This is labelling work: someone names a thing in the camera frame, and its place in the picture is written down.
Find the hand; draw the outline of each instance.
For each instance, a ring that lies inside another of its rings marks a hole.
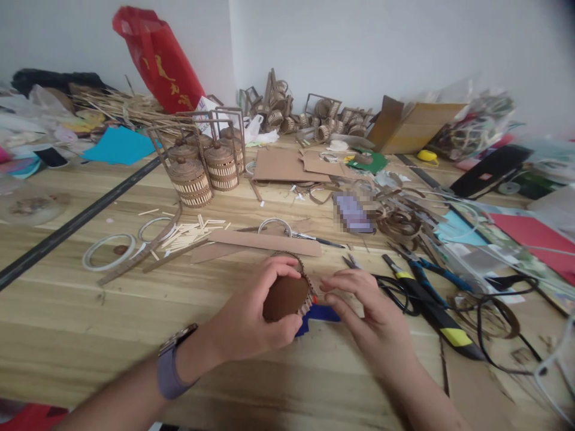
[[[322,278],[324,292],[353,293],[364,306],[360,318],[347,302],[328,293],[326,302],[348,327],[365,359],[382,378],[391,378],[417,364],[407,320],[401,310],[377,286],[376,279],[361,269],[345,269]]]
[[[209,334],[219,363],[247,359],[268,350],[284,347],[302,325],[301,317],[290,314],[267,323],[262,311],[265,298],[277,277],[300,278],[293,257],[264,260],[246,287],[237,290],[223,308],[197,332]]]

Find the watch face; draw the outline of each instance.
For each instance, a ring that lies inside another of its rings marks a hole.
[[[167,349],[169,349],[173,345],[178,344],[179,340],[186,339],[197,328],[198,328],[198,325],[196,323],[192,323],[191,325],[189,325],[189,326],[185,327],[184,329],[181,329],[178,332],[176,332],[175,334],[173,334],[170,338],[168,338],[164,342],[164,344],[162,344],[160,346],[160,353],[159,354],[164,353]]]

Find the red bag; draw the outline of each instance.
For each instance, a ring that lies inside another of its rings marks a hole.
[[[152,10],[121,7],[112,21],[148,89],[170,114],[193,111],[204,89],[166,21]]]

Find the purple watch strap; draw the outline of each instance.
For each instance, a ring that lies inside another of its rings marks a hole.
[[[178,376],[175,369],[176,344],[164,351],[158,357],[158,386],[165,399],[173,400],[196,384],[186,385]]]

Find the black wire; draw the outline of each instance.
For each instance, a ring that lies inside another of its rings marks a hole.
[[[421,314],[421,312],[418,309],[416,309],[413,303],[412,303],[413,305],[412,309],[409,309],[409,298],[415,298],[415,299],[418,298],[408,294],[403,285],[396,278],[387,277],[385,275],[377,275],[377,274],[372,275],[377,280],[377,285],[380,287],[380,289],[382,289],[387,294],[387,296],[389,296],[389,298],[393,302],[395,302],[395,305],[397,305],[400,308],[403,314],[407,314],[414,317],[419,316]],[[405,303],[402,303],[392,292],[398,292],[404,295]]]
[[[382,275],[375,275],[375,278],[382,278],[385,281],[389,282],[390,284],[393,284],[395,287],[399,287],[398,289],[394,288],[394,287],[390,287],[390,286],[380,286],[387,294],[388,296],[396,303],[398,304],[398,306],[404,310],[405,314],[409,314],[409,315],[414,315],[414,314],[410,314],[409,312],[407,312],[405,310],[405,308],[403,307],[403,304],[400,302],[399,299],[397,299],[397,297],[395,295],[393,295],[391,292],[397,292],[401,295],[404,295],[405,298],[408,300],[409,298],[415,299],[420,303],[427,303],[442,309],[449,309],[452,311],[457,311],[457,312],[468,312],[468,311],[473,311],[473,310],[477,310],[477,340],[479,341],[479,348],[481,349],[481,352],[483,353],[483,355],[485,356],[485,359],[487,360],[487,362],[494,366],[495,368],[507,373],[507,374],[518,374],[518,375],[532,375],[533,373],[530,371],[525,371],[525,370],[512,370],[509,368],[505,368],[503,366],[497,365],[492,359],[491,356],[489,356],[489,353],[487,352],[487,349],[485,348],[485,343],[483,340],[483,321],[482,321],[482,308],[484,305],[486,305],[488,302],[492,302],[493,298],[497,298],[499,296],[513,296],[513,295],[525,295],[527,293],[531,293],[533,292],[538,286],[539,286],[539,280],[533,277],[530,277],[528,275],[523,275],[521,274],[521,277],[518,277],[516,275],[512,275],[511,277],[514,278],[515,283],[518,283],[520,281],[525,281],[526,283],[528,283],[531,287],[525,290],[520,290],[518,292],[499,292],[499,293],[490,293],[490,294],[486,294],[483,295],[480,299],[479,302],[475,305],[469,306],[469,307],[465,307],[465,308],[457,308],[457,307],[452,307],[452,306],[447,306],[445,307],[444,305],[441,305],[435,301],[428,301],[428,300],[424,300],[424,299],[419,299],[418,296],[416,295],[410,295],[409,293],[406,292],[406,290],[403,288],[403,286],[401,286],[400,283],[391,283],[389,280],[392,281],[396,281],[395,279],[391,278],[391,277],[384,277]],[[507,319],[507,316],[502,313],[504,319],[506,320],[506,322],[509,323],[509,320]],[[533,351],[533,349],[531,348],[531,346],[526,343],[526,345],[530,348],[531,351]]]

